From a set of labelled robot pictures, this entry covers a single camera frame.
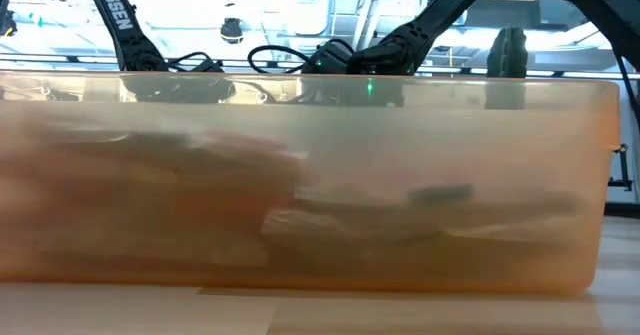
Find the light wooden table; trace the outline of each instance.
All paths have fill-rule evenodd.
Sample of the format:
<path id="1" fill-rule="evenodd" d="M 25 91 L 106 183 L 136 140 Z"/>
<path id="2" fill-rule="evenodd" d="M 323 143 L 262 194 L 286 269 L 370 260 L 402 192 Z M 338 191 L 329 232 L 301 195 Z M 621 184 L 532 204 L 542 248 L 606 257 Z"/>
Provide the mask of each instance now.
<path id="1" fill-rule="evenodd" d="M 0 335 L 640 334 L 640 221 L 607 218 L 576 298 L 0 284 Z"/>

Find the plastic storage container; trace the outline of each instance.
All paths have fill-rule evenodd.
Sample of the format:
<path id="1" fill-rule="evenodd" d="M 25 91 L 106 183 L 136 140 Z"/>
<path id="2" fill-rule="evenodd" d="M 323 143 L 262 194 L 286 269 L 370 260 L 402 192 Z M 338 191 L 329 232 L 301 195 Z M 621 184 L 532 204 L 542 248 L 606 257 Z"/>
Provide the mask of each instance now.
<path id="1" fill-rule="evenodd" d="M 574 292 L 594 275 L 619 145 L 611 83 L 0 83 L 6 99 L 50 100 L 0 104 L 3 280 Z M 221 104 L 116 103 L 126 88 Z"/>

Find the translucent orange plastic bin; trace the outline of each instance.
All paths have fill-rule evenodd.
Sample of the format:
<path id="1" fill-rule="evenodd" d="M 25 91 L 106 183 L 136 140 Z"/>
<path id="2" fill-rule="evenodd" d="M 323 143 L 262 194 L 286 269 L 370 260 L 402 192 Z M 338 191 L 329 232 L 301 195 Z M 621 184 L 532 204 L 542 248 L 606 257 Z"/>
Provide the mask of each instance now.
<path id="1" fill-rule="evenodd" d="M 224 104 L 118 103 L 133 99 L 123 79 Z M 594 275 L 619 145 L 611 83 L 22 72 L 0 83 L 6 99 L 84 100 L 0 104 L 2 280 L 575 292 Z M 303 101 L 262 104 L 292 99 Z"/>

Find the table surface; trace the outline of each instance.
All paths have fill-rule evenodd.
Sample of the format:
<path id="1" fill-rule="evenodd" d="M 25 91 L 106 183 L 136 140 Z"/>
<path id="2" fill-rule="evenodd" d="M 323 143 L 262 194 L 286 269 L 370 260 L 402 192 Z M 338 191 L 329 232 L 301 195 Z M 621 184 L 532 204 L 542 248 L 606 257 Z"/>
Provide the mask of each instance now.
<path id="1" fill-rule="evenodd" d="M 640 221 L 605 219 L 574 298 L 5 283 L 0 334 L 640 334 Z"/>

